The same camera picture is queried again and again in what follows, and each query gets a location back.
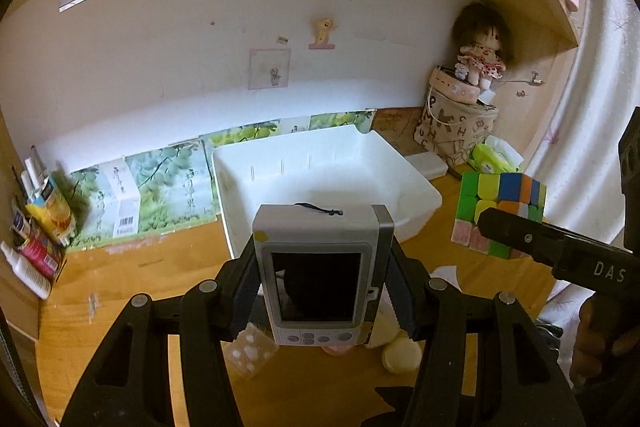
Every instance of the wooden desk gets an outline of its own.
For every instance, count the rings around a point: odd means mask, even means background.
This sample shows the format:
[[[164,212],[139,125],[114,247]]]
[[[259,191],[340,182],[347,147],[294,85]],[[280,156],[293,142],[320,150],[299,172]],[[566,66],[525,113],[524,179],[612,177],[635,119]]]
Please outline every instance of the wooden desk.
[[[449,241],[460,182],[447,175],[433,185],[443,206],[420,234],[402,246],[429,270],[458,266],[466,293],[492,297],[514,293],[537,316],[554,280],[550,270],[530,259],[504,261]],[[38,372],[50,415],[60,420],[95,349],[132,295],[153,299],[182,295],[214,277],[228,259],[222,222],[129,245],[70,254],[40,314]],[[90,301],[96,302],[90,316]],[[474,389],[476,354],[467,353],[465,392]],[[320,349],[281,347],[252,380],[232,375],[242,419],[247,427],[276,425],[357,427],[367,417],[390,410],[374,391],[381,385],[411,385],[415,374],[390,375],[381,349],[357,347],[344,357]],[[188,426],[180,376],[178,338],[170,339],[171,387],[175,424]]]

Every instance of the white bottle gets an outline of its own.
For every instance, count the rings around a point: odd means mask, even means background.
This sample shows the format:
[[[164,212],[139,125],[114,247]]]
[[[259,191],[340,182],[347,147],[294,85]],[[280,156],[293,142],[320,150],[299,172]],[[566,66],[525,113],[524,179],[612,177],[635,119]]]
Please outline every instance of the white bottle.
[[[22,171],[20,174],[20,179],[22,180],[22,186],[24,187],[25,192],[27,193],[27,203],[31,201],[31,197],[33,196],[33,183],[31,182],[31,177],[27,171]]]
[[[51,293],[51,283],[36,270],[29,260],[17,253],[4,241],[0,243],[0,248],[4,252],[4,256],[14,270],[15,276],[20,279],[32,292],[41,299],[46,299]]]
[[[33,184],[33,187],[36,188],[36,190],[38,188],[42,188],[42,186],[44,185],[44,177],[42,173],[38,172],[38,170],[36,169],[36,165],[33,161],[33,158],[29,156],[27,159],[25,159],[24,167],[27,169],[27,172],[29,173],[29,177],[31,178],[31,183]]]

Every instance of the yellow package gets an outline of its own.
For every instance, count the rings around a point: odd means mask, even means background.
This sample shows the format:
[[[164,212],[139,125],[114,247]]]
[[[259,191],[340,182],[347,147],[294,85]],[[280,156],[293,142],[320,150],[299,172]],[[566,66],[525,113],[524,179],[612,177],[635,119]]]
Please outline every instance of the yellow package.
[[[52,240],[66,247],[76,233],[76,218],[58,187],[47,178],[40,192],[27,203],[27,211]]]

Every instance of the pink dress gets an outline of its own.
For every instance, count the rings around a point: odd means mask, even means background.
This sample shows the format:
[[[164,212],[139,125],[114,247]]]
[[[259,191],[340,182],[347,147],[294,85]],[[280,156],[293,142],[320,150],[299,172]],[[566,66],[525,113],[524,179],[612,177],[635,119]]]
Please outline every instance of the pink dress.
[[[472,44],[471,46],[462,46],[460,48],[461,55],[458,60],[465,66],[476,67],[480,70],[480,76],[492,76],[493,78],[502,78],[500,74],[507,67],[495,54],[494,50],[486,48],[481,44]]]

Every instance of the white tray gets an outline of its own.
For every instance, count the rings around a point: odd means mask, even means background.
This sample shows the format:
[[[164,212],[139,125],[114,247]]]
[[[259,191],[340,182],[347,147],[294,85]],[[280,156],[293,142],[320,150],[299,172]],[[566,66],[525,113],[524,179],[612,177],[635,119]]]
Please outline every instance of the white tray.
[[[353,125],[218,147],[212,154],[226,241],[238,257],[263,203],[384,204],[398,241],[414,237],[442,197],[378,133]]]

